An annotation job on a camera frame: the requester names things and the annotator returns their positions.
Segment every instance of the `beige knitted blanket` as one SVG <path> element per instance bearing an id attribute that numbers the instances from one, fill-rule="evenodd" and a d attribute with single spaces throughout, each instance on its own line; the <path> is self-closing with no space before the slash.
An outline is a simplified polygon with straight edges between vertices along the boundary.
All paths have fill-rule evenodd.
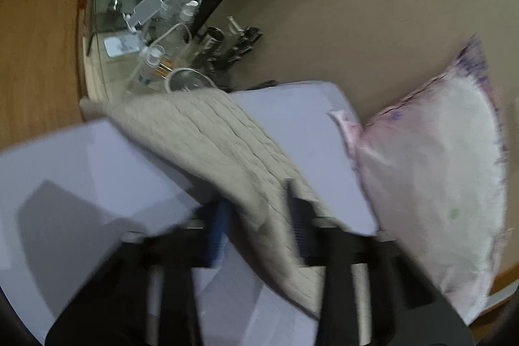
<path id="1" fill-rule="evenodd" d="M 298 304 L 319 311 L 323 271 L 299 265 L 285 181 L 295 181 L 301 198 L 320 201 L 281 147 L 228 94 L 200 89 L 80 105 L 85 117 L 110 117 L 130 139 L 209 181 L 238 204 L 274 280 Z"/>

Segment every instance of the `pillow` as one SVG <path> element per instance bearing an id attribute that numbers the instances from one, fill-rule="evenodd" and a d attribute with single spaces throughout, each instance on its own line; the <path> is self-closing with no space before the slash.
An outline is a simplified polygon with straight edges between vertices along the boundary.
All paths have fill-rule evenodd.
<path id="1" fill-rule="evenodd" d="M 480 42 L 364 129 L 331 115 L 381 227 L 472 322 L 505 244 L 506 149 Z"/>

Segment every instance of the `beige wall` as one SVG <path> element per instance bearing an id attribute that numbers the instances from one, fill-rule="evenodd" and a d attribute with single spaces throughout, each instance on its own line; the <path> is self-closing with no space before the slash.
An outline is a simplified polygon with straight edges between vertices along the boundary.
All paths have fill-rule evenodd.
<path id="1" fill-rule="evenodd" d="M 519 0 L 224 0 L 209 23 L 233 15 L 265 36 L 234 69 L 244 88 L 271 78 L 338 84 L 363 121 L 439 73 L 477 34 L 503 98 L 511 137 L 508 226 L 502 269 L 519 262 L 517 125 Z"/>

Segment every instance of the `white sheet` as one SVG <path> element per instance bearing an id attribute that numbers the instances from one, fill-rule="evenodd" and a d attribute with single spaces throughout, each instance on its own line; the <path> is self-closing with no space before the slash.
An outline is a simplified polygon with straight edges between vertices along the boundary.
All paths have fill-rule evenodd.
<path id="1" fill-rule="evenodd" d="M 326 116 L 331 109 L 351 110 L 333 84 L 290 84 L 235 97 L 286 150 L 338 218 L 353 231 L 375 232 L 375 219 L 356 184 L 341 136 Z M 106 120 L 0 154 L 0 286 L 33 335 L 43 343 L 56 316 L 122 232 L 158 233 L 185 218 L 199 204 L 194 197 L 203 201 L 205 194 L 192 188 L 182 173 L 131 144 Z M 225 278 L 218 277 L 223 270 L 232 272 L 235 286 L 257 285 L 256 298 L 248 298 L 248 314 L 242 312 L 247 324 L 233 336 L 246 341 L 252 336 L 261 344 L 249 322 L 262 309 L 257 301 L 263 283 L 245 263 L 237 271 L 241 257 L 231 245 L 227 250 L 222 271 L 204 282 L 202 308 L 211 295 L 216 298 L 226 291 Z M 240 298 L 228 298 L 229 306 L 218 309 L 219 317 L 235 317 Z M 309 332 L 315 328 L 313 320 L 275 298 L 275 306 L 290 310 L 293 318 L 287 318 L 294 327 Z M 216 307 L 201 312 L 204 333 L 215 328 L 213 324 L 222 327 L 210 309 L 216 312 Z M 296 333 L 300 330 L 283 332 L 279 338 Z M 298 344 L 312 343 L 313 337 L 306 336 Z"/>

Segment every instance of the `wooden edge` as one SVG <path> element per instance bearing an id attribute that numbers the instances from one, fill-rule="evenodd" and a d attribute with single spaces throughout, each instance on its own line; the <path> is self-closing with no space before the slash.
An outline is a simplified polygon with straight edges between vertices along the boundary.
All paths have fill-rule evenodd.
<path id="1" fill-rule="evenodd" d="M 492 289 L 490 289 L 490 294 L 499 292 L 517 279 L 519 279 L 519 262 L 512 268 L 509 268 L 507 271 L 496 276 Z"/>

